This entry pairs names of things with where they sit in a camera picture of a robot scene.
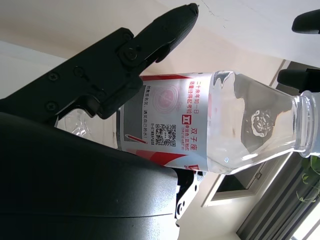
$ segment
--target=white ceiling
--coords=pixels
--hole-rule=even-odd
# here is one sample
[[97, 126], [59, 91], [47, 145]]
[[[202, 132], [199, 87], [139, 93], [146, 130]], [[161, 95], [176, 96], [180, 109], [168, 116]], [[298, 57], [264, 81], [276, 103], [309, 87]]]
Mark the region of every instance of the white ceiling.
[[[0, 40], [68, 58], [119, 27], [137, 34], [157, 16], [190, 2], [2, 0]], [[199, 4], [196, 28], [209, 30], [255, 52], [320, 67], [320, 35], [291, 32], [294, 18], [320, 9], [319, 0], [195, 2]]]

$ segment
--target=red and white label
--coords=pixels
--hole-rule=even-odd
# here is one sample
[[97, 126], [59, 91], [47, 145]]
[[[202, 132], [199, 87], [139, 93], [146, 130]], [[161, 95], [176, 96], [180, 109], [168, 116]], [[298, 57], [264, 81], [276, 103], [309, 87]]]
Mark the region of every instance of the red and white label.
[[121, 149], [168, 167], [208, 171], [211, 76], [141, 77], [142, 89], [121, 107]]

